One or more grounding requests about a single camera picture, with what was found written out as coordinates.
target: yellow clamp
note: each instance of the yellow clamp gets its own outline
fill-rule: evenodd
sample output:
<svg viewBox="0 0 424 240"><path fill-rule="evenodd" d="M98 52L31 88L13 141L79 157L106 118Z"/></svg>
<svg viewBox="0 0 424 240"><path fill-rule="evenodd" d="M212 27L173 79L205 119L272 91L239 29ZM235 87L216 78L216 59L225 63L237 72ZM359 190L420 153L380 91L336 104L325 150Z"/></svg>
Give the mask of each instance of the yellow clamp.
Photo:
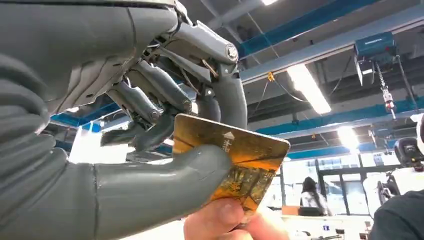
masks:
<svg viewBox="0 0 424 240"><path fill-rule="evenodd" d="M274 82L275 80L274 74L272 72L268 72L268 81Z"/></svg>

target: ceiling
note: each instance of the ceiling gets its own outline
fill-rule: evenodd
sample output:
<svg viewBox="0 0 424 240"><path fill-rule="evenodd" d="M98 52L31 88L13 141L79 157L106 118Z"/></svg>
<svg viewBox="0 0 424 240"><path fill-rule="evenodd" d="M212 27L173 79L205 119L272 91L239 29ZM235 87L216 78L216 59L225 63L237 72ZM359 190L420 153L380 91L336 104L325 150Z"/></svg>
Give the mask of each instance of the ceiling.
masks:
<svg viewBox="0 0 424 240"><path fill-rule="evenodd" d="M198 20L208 24L215 18L214 13L223 15L233 7L250 0L179 1L187 8L188 15L192 21ZM279 26L290 23L334 1L336 0L279 0L269 6L262 5L226 23L223 27L215 29L215 31L235 45L239 45L240 41L237 39L241 39L242 42L247 41L261 33L266 33ZM243 69L264 64L288 53L301 50L311 44L325 41L330 37L390 16L417 4L420 4L420 0L377 1L374 4L338 17L303 34L279 42L273 47L268 47L249 55L239 63L241 66L240 69L243 71ZM424 95L424 26L398 33L395 35L395 40L410 83L414 85L414 90L416 90L418 95ZM306 65L327 101L330 103L332 108L330 114L383 103L378 82L369 87L361 87L352 57L352 51L345 51ZM302 94L293 89L290 78L285 72L276 75L275 78L291 95L303 99ZM385 80L390 90L393 91L392 94L395 97L395 101L406 98L405 84L401 78L399 67L395 66L392 71L388 72L385 75ZM268 82L266 79L244 85L244 92L248 104L250 130L255 131L270 126L291 123L293 115L299 121L320 117L311 109L311 106L307 102L295 100L281 87L274 82ZM75 114L86 116L90 112L109 103L112 103L109 97L99 97L95 103L83 106ZM124 116L123 113L117 112L107 116L105 121L109 122L122 116ZM413 136L415 134L413 126L414 124L407 119L394 123L394 136ZM368 136L369 128L369 126L363 126L355 129L359 135L360 142L371 141L371 138ZM60 133L64 129L56 129L56 131ZM324 148L326 146L340 144L338 136L334 131L317 135L315 138L312 138L311 135L292 138L290 142L292 143L292 151Z"/></svg>

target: long dark hair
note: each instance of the long dark hair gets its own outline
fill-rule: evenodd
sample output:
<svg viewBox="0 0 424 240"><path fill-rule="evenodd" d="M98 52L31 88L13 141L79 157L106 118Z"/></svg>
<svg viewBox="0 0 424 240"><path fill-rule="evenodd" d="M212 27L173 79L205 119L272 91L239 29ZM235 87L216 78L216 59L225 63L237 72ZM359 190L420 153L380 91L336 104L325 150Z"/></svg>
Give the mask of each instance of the long dark hair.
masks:
<svg viewBox="0 0 424 240"><path fill-rule="evenodd" d="M323 210L323 206L321 205L320 195L317 192L316 185L317 185L317 182L315 182L311 177L308 176L303 181L303 184L302 184L302 193L304 193L304 192L310 193L312 195L313 199L315 200L316 205L322 211Z"/></svg>

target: white shirt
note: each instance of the white shirt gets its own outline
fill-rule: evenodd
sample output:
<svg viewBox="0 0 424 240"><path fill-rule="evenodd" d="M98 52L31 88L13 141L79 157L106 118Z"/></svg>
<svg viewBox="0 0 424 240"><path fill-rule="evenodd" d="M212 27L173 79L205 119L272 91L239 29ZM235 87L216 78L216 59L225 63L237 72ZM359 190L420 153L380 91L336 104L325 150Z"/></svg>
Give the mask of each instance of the white shirt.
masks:
<svg viewBox="0 0 424 240"><path fill-rule="evenodd" d="M319 203L321 204L322 209L324 211L324 215L331 216L332 213L329 209L326 198L319 193L317 193L317 194L318 194L318 197L319 197ZM306 191L306 192L302 193L301 199L302 199L303 207L318 208L318 204L315 201L314 196L312 196L312 194L310 192Z"/></svg>

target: hanging chain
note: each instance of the hanging chain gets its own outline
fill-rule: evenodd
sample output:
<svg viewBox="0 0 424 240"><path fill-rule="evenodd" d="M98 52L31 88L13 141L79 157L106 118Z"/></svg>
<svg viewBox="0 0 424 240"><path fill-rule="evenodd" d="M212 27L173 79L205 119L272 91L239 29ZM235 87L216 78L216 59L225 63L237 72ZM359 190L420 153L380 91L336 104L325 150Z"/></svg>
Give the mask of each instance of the hanging chain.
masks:
<svg viewBox="0 0 424 240"><path fill-rule="evenodd" d="M377 68L378 77L380 78L381 90L387 88L386 82L384 82L382 70L380 69L380 65L378 62L375 62L375 67Z"/></svg>
<svg viewBox="0 0 424 240"><path fill-rule="evenodd" d="M380 65L378 62L375 62L375 68L377 69L378 77L380 78L380 84L381 84L381 91L383 92L383 99L385 103L385 109L391 113L393 119L396 119L395 116L395 103L393 101L392 94L389 92L389 88L386 85L386 82L383 78L382 70L380 69Z"/></svg>

